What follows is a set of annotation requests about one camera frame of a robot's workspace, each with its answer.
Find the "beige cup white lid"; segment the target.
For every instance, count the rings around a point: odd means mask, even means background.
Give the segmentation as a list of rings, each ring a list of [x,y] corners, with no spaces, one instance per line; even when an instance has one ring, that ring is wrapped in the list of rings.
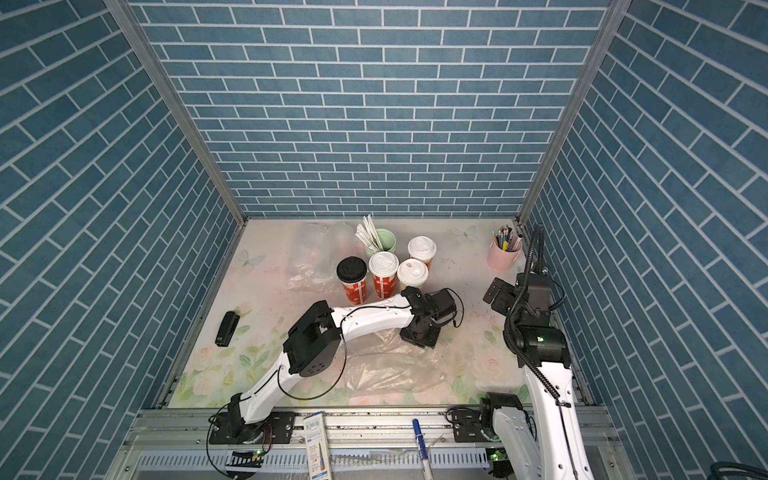
[[[407,259],[398,266],[397,277],[402,290],[407,287],[421,288],[428,280],[429,269],[420,260]]]

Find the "clear plastic carrier bag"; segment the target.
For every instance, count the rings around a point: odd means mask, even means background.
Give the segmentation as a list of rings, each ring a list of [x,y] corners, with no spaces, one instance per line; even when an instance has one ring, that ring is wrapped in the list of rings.
[[[342,385],[354,395],[423,393],[467,374],[468,355],[456,333],[442,333],[434,348],[421,348],[397,329],[376,332],[349,343]]]

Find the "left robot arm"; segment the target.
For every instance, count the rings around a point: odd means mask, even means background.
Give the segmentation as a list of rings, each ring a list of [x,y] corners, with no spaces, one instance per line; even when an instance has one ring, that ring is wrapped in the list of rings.
[[[464,304],[450,288],[424,293],[407,287],[388,299],[353,307],[311,305],[289,329],[277,360],[252,388],[235,394],[226,406],[233,435],[247,425],[261,425],[281,399],[303,378],[327,370],[339,347],[379,331],[399,331],[405,342],[433,348],[442,328],[463,322]]]

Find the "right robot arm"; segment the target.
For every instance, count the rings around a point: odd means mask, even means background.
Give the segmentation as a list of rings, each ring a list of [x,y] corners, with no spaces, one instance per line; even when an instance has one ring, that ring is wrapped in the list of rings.
[[[504,316],[504,344],[523,370],[533,412],[528,413],[515,395],[488,393],[480,421],[501,441],[517,479],[592,479],[567,340],[550,324],[564,300],[552,299],[544,254],[545,228],[538,224],[516,283],[496,278],[484,296],[492,310]]]

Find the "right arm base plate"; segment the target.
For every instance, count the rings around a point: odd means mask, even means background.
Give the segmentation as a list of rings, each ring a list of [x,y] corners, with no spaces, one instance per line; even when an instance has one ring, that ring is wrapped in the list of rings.
[[[456,442],[472,442],[477,439],[493,441],[489,427],[483,427],[480,412],[466,406],[453,406],[444,412],[445,420],[451,425]]]

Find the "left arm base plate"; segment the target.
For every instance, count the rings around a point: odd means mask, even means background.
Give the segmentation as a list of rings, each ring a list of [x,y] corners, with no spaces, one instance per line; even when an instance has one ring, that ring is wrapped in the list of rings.
[[[296,413],[276,411],[260,422],[245,424],[227,411],[209,418],[211,431],[207,441],[213,445],[274,445],[291,441]]]

